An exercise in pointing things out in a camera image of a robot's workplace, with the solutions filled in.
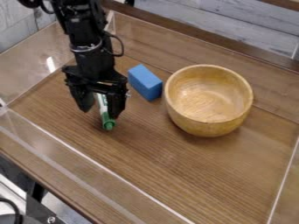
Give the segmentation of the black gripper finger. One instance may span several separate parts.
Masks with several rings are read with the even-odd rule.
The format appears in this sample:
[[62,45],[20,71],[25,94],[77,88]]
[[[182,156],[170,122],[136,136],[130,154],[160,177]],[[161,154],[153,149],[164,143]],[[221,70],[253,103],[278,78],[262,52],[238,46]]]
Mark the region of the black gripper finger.
[[125,109],[126,98],[122,94],[106,94],[106,112],[112,119],[117,119]]
[[70,95],[78,106],[78,109],[84,113],[86,113],[94,104],[92,85],[90,84],[74,85],[73,83],[70,83],[68,87]]

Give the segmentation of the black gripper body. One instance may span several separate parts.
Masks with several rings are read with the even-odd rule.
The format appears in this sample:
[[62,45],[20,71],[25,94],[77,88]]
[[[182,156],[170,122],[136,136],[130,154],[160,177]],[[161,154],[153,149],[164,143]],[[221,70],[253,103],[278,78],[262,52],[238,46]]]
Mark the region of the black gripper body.
[[109,38],[101,38],[96,44],[69,45],[76,65],[65,66],[65,85],[90,84],[93,93],[126,95],[126,78],[114,69],[116,57]]

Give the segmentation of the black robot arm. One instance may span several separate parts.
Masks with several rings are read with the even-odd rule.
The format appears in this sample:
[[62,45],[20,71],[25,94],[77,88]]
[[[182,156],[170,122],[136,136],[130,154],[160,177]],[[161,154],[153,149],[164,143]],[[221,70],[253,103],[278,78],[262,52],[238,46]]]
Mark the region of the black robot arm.
[[106,97],[106,112],[117,119],[126,106],[126,77],[114,69],[124,55],[121,39],[105,30],[106,13],[98,0],[15,0],[29,9],[41,8],[58,20],[69,38],[76,65],[64,66],[65,85],[82,112],[94,104],[94,93]]

